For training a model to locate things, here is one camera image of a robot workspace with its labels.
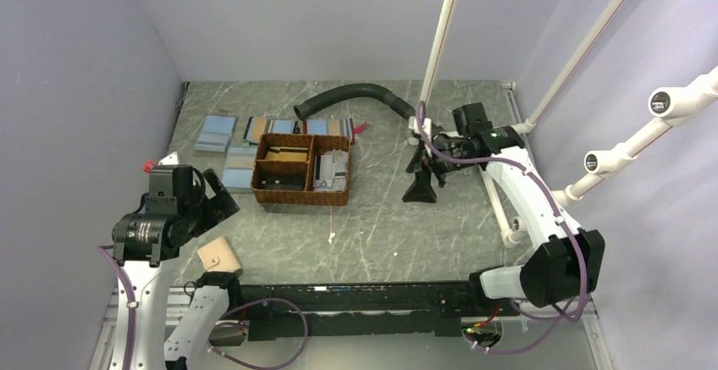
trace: wicker basket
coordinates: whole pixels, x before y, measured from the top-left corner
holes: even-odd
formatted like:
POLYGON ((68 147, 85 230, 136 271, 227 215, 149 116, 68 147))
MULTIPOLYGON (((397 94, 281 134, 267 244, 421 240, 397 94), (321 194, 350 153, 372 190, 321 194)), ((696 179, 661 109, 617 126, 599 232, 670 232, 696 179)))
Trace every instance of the wicker basket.
POLYGON ((300 205, 326 205, 344 206, 349 202, 349 187, 351 182, 351 145, 349 139, 337 135, 281 135, 267 133, 262 135, 257 148, 257 158, 254 162, 254 172, 251 177, 251 191, 259 203, 294 203, 300 205), (308 149, 307 160, 297 161, 268 161, 267 156, 271 146, 305 147, 308 149), (344 150, 349 154, 346 164, 346 188, 339 192, 314 192, 314 159, 318 154, 330 150, 344 150), (260 187, 262 176, 265 174, 300 175, 305 177, 303 191, 277 191, 265 190, 260 187))

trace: beige sponge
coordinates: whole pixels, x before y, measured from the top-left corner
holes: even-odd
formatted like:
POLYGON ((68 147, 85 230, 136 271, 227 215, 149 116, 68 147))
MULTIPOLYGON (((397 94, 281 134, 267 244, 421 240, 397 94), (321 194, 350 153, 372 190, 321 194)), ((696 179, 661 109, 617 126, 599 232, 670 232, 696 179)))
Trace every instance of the beige sponge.
POLYGON ((202 266, 207 271, 234 273, 241 270, 240 261, 229 246, 227 239, 219 237, 197 250, 202 266))

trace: cable tie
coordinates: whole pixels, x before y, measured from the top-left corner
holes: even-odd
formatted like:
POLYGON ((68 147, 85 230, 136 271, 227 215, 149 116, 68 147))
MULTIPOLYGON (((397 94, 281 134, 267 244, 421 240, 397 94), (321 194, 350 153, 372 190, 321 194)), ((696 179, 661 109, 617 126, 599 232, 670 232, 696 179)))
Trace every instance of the cable tie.
POLYGON ((529 174, 533 174, 536 172, 536 169, 534 167, 531 167, 531 166, 524 166, 524 167, 526 167, 526 168, 524 168, 523 171, 521 172, 521 174, 523 174, 524 176, 528 176, 529 174))

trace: black bracket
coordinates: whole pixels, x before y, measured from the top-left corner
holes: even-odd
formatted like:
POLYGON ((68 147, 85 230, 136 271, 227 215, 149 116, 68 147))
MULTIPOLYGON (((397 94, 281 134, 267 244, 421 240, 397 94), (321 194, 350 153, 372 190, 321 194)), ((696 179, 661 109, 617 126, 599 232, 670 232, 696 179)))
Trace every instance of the black bracket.
POLYGON ((242 296, 242 288, 236 273, 226 273, 219 271, 207 271, 196 282, 196 287, 216 286, 222 290, 227 290, 229 295, 229 309, 236 308, 245 303, 242 296))
MULTIPOLYGON (((579 229, 575 238, 586 261, 586 292, 593 292, 599 281, 605 240, 598 230, 579 229)), ((578 296, 578 260, 568 238, 543 243, 522 267, 520 279, 527 299, 539 308, 578 296)))
MULTIPOLYGON (((307 315, 311 336, 349 334, 434 333, 460 336, 462 317, 489 316, 495 309, 477 306, 467 281, 370 284, 275 284, 243 285, 246 302, 278 297, 294 302, 302 311, 342 312, 337 315, 307 315), (396 315, 390 311, 411 311, 396 315), (361 315, 362 311, 387 311, 361 315)), ((515 316, 508 304, 500 316, 515 316)), ((232 314, 237 319, 240 313, 232 314)), ((249 340, 273 340, 303 335, 303 324, 293 310, 277 302, 246 310, 249 340)))
POLYGON ((422 166, 419 171, 414 173, 414 182, 411 183, 401 200, 404 202, 436 203, 436 192, 431 187, 431 170, 428 167, 422 166))
POLYGON ((180 247, 193 237, 240 210, 213 169, 201 176, 214 191, 211 199, 194 185, 195 172, 199 174, 184 164, 152 169, 149 191, 142 196, 140 207, 124 215, 113 228, 113 258, 120 266, 133 260, 157 267, 177 257, 180 247))
POLYGON ((173 362, 165 361, 164 366, 166 370, 187 370, 187 358, 182 356, 173 362))

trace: gray marble surface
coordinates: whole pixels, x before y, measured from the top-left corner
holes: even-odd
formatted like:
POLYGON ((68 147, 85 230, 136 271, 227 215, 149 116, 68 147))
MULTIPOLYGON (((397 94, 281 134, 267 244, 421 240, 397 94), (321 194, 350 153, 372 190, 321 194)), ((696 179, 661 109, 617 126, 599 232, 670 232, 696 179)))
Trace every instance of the gray marble surface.
MULTIPOLYGON (((293 105, 352 82, 356 81, 191 83, 169 150, 179 152, 182 163, 215 168, 221 175, 224 155, 192 148, 205 116, 237 116, 232 145, 238 146, 250 116, 295 119, 293 105)), ((376 83, 409 103, 418 102, 420 80, 376 83)), ((471 102, 482 102, 494 125, 512 122, 499 81, 439 81, 428 116, 453 130, 451 110, 471 102)), ((388 107, 357 98, 312 117, 368 122, 351 148, 349 204, 260 205, 252 194, 234 195, 241 210, 183 247, 175 284, 199 278, 204 270, 196 250, 219 236, 227 238, 240 259, 243 284, 467 279, 481 268, 512 265, 526 258, 527 246, 510 250, 503 246, 476 168, 450 174, 444 189, 435 185, 437 204, 401 201, 413 181, 413 175, 404 170, 415 147, 406 143, 406 121, 388 107)), ((515 214, 510 205, 506 214, 515 214)))

